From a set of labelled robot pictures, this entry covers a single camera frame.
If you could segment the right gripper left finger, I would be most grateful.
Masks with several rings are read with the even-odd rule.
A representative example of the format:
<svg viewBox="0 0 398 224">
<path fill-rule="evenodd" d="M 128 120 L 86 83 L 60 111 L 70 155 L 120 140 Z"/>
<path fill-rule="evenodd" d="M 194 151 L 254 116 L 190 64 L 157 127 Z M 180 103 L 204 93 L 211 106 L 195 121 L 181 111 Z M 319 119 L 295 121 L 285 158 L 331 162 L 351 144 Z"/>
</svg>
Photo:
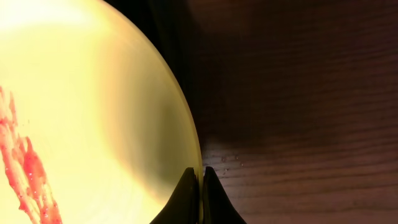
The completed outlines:
<svg viewBox="0 0 398 224">
<path fill-rule="evenodd" d="M 192 167 L 186 168 L 165 207 L 150 224 L 197 224 L 199 185 Z"/>
</svg>

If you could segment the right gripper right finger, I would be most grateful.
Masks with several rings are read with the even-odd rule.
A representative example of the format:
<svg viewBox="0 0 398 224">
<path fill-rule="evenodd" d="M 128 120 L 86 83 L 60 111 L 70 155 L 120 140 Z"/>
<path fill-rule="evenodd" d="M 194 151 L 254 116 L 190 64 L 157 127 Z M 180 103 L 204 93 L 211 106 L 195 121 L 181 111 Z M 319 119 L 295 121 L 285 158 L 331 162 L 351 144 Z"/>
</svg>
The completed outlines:
<svg viewBox="0 0 398 224">
<path fill-rule="evenodd" d="M 246 224 L 210 166 L 206 167 L 203 179 L 203 224 Z"/>
</svg>

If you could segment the yellow plate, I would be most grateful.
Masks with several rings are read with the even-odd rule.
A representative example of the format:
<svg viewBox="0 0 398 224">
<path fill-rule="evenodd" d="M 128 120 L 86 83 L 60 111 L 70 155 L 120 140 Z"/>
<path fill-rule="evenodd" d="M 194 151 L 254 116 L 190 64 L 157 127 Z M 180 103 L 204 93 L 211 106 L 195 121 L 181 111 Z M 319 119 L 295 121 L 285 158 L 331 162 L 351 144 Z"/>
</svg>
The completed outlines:
<svg viewBox="0 0 398 224">
<path fill-rule="evenodd" d="M 1 86 L 64 223 L 149 223 L 186 168 L 202 173 L 172 71 L 104 1 L 1 0 Z"/>
</svg>

